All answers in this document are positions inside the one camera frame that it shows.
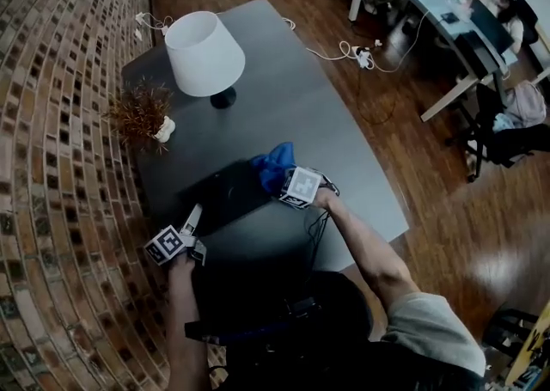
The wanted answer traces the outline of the pink backpack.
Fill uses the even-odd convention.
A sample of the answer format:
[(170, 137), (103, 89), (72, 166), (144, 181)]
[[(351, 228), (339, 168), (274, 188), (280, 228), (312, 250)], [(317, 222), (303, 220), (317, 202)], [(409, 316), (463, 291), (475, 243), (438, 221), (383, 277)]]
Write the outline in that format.
[(547, 105), (540, 90), (529, 81), (518, 83), (505, 95), (504, 114), (515, 128), (529, 128), (545, 122)]

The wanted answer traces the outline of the black office chair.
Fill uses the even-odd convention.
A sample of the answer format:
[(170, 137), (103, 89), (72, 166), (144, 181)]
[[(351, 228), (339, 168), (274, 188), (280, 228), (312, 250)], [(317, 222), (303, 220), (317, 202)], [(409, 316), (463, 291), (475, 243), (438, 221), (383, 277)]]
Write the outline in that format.
[(445, 143), (464, 145), (468, 166), (473, 169), (467, 177), (469, 182), (480, 177), (482, 162), (511, 168), (521, 158), (531, 156), (535, 152), (550, 153), (548, 117), (544, 123), (529, 128), (514, 128), (498, 133), (492, 131), (494, 118), (498, 113), (504, 113), (505, 95), (511, 89), (500, 91), (478, 84), (475, 96), (479, 111), (476, 115), (470, 114), (462, 103), (456, 104), (467, 126), (455, 136), (448, 138)]

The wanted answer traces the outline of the black metal stool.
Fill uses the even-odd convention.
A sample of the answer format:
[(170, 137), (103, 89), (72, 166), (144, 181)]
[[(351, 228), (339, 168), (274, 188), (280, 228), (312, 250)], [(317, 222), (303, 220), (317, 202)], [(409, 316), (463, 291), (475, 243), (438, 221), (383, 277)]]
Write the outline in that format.
[(498, 309), (489, 320), (482, 343), (508, 357), (516, 357), (538, 317), (518, 309)]

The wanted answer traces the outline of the black computer case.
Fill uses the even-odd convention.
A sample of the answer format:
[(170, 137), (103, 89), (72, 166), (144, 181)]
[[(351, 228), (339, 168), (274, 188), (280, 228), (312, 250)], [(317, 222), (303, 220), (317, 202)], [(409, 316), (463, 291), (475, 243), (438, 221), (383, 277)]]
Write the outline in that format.
[(498, 70), (502, 70), (503, 60), (494, 57), (483, 39), (475, 32), (459, 34), (455, 46), (478, 79), (484, 79)]

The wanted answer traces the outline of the person's right forearm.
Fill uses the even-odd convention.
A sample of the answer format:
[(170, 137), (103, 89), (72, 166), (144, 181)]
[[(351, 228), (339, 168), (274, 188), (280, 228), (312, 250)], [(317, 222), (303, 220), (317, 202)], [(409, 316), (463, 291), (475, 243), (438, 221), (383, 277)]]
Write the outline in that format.
[(362, 278), (385, 309), (403, 296), (419, 292), (403, 259), (335, 192), (321, 188), (314, 205), (326, 210), (342, 235)]

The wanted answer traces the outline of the white office desk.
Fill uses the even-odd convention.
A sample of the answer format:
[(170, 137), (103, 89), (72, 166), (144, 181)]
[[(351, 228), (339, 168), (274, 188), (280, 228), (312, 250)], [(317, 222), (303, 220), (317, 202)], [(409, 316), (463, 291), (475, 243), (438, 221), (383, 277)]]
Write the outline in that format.
[[(439, 34), (449, 43), (455, 55), (460, 59), (462, 65), (467, 70), (467, 76), (463, 78), (458, 84), (456, 84), (447, 94), (441, 97), (435, 104), (429, 107), (424, 113), (420, 115), (422, 121), (426, 122), (433, 118), (436, 114), (441, 112), (451, 102), (456, 100), (460, 95), (466, 93), (473, 86), (478, 83), (485, 85), (495, 81), (501, 83), (504, 76), (510, 72), (510, 67), (517, 61), (516, 55), (512, 50), (506, 50), (502, 55), (498, 54), (494, 46), (490, 43), (487, 37), (471, 22), (470, 15), (471, 9), (467, 3), (461, 3), (457, 0), (408, 0), (414, 7), (416, 7), (421, 13), (422, 18), (430, 21)], [(352, 0), (351, 7), (349, 9), (348, 20), (355, 22), (358, 17), (358, 12), (362, 0)], [(452, 12), (459, 21), (449, 24), (442, 18), (443, 14)], [(462, 33), (475, 31), (481, 39), (484, 40), (489, 47), (494, 57), (500, 56), (503, 60), (502, 70), (498, 70), (492, 75), (486, 76), (484, 79), (478, 79), (475, 74), (470, 70), (469, 65), (458, 52), (455, 46), (455, 38)]]

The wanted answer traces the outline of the yellow printed board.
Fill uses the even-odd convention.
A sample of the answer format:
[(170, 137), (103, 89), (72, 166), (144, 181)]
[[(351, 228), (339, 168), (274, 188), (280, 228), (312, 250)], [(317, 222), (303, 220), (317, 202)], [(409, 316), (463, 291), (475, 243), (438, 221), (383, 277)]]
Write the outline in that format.
[(512, 386), (513, 383), (523, 374), (531, 365), (533, 353), (536, 349), (542, 347), (544, 342), (544, 332), (550, 328), (550, 300), (541, 311), (536, 323), (531, 329), (529, 336), (524, 342), (522, 349), (517, 355), (510, 372), (505, 379), (506, 386)]

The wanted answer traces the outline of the white table lamp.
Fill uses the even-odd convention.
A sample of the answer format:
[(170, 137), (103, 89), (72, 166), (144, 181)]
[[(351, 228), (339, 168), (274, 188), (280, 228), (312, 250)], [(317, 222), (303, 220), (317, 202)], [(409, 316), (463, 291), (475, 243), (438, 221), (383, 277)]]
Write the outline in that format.
[(208, 97), (216, 109), (236, 101), (234, 85), (245, 65), (244, 51), (218, 15), (197, 11), (168, 29), (165, 46), (178, 88), (192, 97)]

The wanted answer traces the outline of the black laptop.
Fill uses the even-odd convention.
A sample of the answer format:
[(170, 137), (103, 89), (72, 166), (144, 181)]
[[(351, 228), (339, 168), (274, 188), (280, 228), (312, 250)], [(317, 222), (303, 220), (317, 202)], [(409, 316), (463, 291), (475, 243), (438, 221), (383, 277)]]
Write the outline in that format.
[(487, 37), (496, 52), (502, 55), (511, 48), (513, 39), (493, 13), (480, 1), (471, 2), (471, 22)]

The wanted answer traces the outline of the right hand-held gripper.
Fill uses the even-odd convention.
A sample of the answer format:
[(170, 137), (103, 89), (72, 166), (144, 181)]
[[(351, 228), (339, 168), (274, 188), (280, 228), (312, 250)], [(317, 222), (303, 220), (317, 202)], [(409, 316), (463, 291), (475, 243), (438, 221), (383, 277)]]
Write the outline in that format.
[(314, 168), (294, 167), (284, 172), (284, 181), (278, 200), (299, 210), (313, 204), (320, 188), (326, 188), (339, 196), (339, 189), (321, 171)]

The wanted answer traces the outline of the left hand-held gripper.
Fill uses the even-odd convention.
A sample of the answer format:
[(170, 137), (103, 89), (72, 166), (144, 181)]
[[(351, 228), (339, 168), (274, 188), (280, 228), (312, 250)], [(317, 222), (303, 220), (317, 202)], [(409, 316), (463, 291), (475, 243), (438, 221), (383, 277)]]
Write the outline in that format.
[(163, 229), (144, 246), (144, 251), (158, 266), (168, 263), (180, 254), (187, 254), (204, 266), (207, 249), (196, 236), (193, 236), (202, 211), (202, 205), (196, 204), (180, 228), (180, 232), (175, 228)]

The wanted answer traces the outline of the orange plant in white pot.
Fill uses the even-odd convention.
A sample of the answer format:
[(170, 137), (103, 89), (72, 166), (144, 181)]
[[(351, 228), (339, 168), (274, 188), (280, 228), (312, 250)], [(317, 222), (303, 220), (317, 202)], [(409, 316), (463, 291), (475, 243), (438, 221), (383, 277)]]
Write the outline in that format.
[(102, 116), (125, 146), (162, 154), (168, 148), (160, 140), (159, 132), (168, 121), (172, 94), (164, 84), (153, 85), (142, 77), (135, 85), (128, 84)]

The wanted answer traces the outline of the blue cloth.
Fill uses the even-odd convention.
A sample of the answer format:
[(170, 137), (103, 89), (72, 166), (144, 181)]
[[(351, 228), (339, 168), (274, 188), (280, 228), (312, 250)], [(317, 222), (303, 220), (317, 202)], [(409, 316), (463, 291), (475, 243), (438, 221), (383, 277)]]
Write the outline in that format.
[(285, 173), (296, 166), (294, 145), (284, 142), (267, 154), (257, 155), (249, 160), (251, 167), (260, 179), (263, 189), (278, 198), (285, 182)]

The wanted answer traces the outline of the white power strip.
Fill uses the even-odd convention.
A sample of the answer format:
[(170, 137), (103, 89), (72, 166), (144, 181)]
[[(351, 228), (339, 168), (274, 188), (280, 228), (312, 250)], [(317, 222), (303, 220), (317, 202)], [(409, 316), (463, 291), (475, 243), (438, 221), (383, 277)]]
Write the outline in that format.
[(353, 46), (351, 48), (353, 58), (357, 61), (359, 67), (364, 70), (373, 70), (375, 62), (370, 53), (370, 49), (362, 46)]

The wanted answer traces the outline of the person's torso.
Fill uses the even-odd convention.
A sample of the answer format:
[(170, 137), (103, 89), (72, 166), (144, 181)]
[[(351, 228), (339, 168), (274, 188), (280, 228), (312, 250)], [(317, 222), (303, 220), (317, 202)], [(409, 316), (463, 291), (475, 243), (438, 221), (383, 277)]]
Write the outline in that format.
[(193, 283), (201, 317), (186, 335), (225, 348), (219, 391), (482, 391), (485, 355), (442, 296), (405, 295), (374, 341), (367, 301), (337, 272), (281, 291)]

